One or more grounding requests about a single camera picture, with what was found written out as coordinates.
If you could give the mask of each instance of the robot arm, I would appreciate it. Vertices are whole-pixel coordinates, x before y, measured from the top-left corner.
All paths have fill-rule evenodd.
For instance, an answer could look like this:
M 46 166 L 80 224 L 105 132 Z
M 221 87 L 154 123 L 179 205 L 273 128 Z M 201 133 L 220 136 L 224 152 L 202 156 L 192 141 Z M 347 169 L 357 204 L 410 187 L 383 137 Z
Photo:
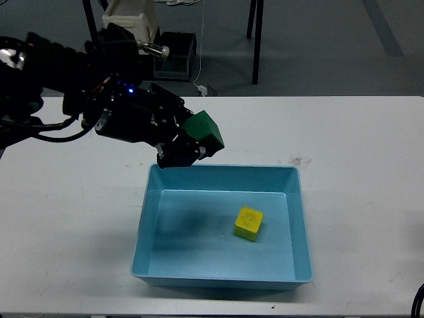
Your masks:
M 222 149 L 209 116 L 194 115 L 183 99 L 155 84 L 148 91 L 138 87 L 139 48 L 167 54 L 166 49 L 137 44 L 129 31 L 113 23 L 99 32 L 97 43 L 85 43 L 86 54 L 35 33 L 26 42 L 0 38 L 0 74 L 7 79 L 0 86 L 0 150 L 30 137 L 71 141 L 92 128 L 102 136 L 156 147 L 161 168 L 191 166 Z M 34 116 L 42 107 L 43 87 L 64 93 L 62 111 L 69 119 L 45 125 Z M 80 115 L 82 130 L 74 136 L 41 134 L 63 129 Z M 202 130 L 209 132 L 199 134 Z

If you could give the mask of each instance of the blue plastic bin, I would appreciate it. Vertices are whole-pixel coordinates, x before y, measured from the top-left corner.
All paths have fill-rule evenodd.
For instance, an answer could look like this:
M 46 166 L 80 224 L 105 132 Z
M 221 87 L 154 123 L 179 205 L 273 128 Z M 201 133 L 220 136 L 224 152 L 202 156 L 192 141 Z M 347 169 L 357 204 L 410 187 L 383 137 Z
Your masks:
M 264 213 L 256 242 L 233 234 L 243 205 Z M 151 166 L 131 272 L 155 286 L 292 290 L 310 282 L 297 168 Z

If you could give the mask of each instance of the black cable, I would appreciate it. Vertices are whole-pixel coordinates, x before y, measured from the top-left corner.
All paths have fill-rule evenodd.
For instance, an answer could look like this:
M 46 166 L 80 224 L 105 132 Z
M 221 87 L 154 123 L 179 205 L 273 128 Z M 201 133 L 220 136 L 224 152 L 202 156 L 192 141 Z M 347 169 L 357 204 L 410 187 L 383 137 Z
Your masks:
M 73 134 L 72 136 L 68 136 L 68 137 L 49 137 L 49 136 L 43 136 L 42 134 L 36 134 L 32 137 L 35 139 L 43 140 L 47 142 L 57 142 L 57 143 L 69 142 L 69 141 L 77 140 L 78 138 L 81 138 L 82 136 L 86 135 L 91 130 L 91 128 L 84 129 L 83 131 L 80 131 L 78 134 Z
M 421 305 L 424 299 L 424 284 L 418 289 L 412 303 L 411 318 L 420 317 Z
M 70 126 L 74 121 L 78 119 L 78 115 L 74 115 L 66 119 L 63 123 L 58 124 L 47 124 L 47 125 L 32 125 L 32 124 L 21 124 L 8 121 L 6 119 L 0 119 L 0 123 L 3 126 L 11 128 L 22 128 L 22 129 L 34 129 L 38 131 L 59 131 L 63 128 Z

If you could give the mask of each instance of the black table leg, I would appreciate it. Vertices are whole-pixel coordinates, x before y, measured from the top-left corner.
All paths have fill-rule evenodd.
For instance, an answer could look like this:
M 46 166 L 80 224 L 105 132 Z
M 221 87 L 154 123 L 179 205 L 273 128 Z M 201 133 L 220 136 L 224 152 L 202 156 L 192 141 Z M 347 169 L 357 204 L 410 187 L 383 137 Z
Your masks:
M 256 11 L 256 1 L 257 0 L 250 0 L 249 21 L 247 22 L 246 33 L 247 38 L 252 38 L 254 12 Z
M 97 42 L 97 29 L 94 21 L 93 8 L 91 7 L 90 0 L 82 0 L 84 6 L 85 17 L 87 19 L 88 30 L 90 31 L 91 41 Z
M 260 41 L 262 37 L 262 17 L 264 14 L 264 0 L 257 0 L 256 8 L 256 30 L 254 33 L 254 54 L 253 54 L 253 76 L 252 84 L 258 84 L 259 77 L 259 59 L 260 59 Z

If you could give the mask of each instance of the gray floor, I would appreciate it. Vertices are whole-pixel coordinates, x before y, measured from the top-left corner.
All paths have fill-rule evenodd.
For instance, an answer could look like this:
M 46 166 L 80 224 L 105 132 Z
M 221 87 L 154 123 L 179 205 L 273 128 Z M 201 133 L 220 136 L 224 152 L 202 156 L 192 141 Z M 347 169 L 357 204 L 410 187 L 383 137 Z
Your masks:
M 362 1 L 266 0 L 258 85 L 251 85 L 254 39 L 245 38 L 249 3 L 156 4 L 161 31 L 196 33 L 198 53 L 204 6 L 197 84 L 220 96 L 423 95 L 424 1 L 377 1 L 404 55 L 390 57 Z M 100 27 L 102 8 L 92 5 Z M 89 39 L 80 0 L 9 0 L 0 6 L 0 34 L 25 39 L 28 31 L 77 50 Z M 191 82 L 158 83 L 181 96 L 197 95 Z

